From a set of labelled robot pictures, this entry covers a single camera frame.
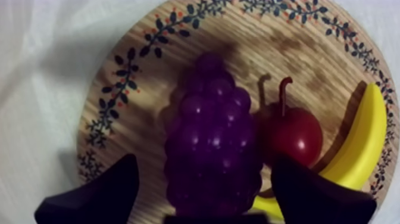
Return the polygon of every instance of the plastic grapes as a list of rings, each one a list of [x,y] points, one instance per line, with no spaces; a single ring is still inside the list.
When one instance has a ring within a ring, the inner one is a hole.
[[[261,188],[251,99],[223,59],[200,56],[186,96],[167,130],[167,198],[177,215],[233,216],[249,210]]]

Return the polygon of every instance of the white fabric background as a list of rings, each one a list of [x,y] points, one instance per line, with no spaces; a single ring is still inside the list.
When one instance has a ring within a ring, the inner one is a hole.
[[[164,0],[0,0],[0,223],[35,223],[78,185],[80,113],[102,60]],[[400,89],[400,2],[336,0],[383,51]],[[400,166],[374,223],[400,223]]]

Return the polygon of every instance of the yellow banana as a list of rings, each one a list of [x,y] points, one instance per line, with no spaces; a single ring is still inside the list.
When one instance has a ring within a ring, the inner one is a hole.
[[[320,175],[340,186],[360,190],[373,172],[386,135],[386,107],[380,89],[370,84],[342,148]],[[253,208],[283,218],[275,198],[257,197]]]

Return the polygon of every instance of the wooden plate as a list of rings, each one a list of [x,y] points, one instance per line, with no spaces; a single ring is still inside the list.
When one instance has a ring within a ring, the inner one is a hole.
[[[139,160],[140,191],[130,223],[161,223],[174,210],[165,199],[164,121],[179,101],[177,85],[205,51],[221,53],[239,86],[259,102],[277,101],[288,75],[289,105],[311,110],[324,132],[325,166],[342,145],[363,95],[362,82],[376,82],[387,105],[382,157],[365,190],[385,199],[399,144],[397,96],[390,71],[365,31],[337,5],[300,0],[170,1],[135,24],[104,61],[79,126],[82,182],[99,176],[127,153]],[[268,170],[264,172],[268,188]]]

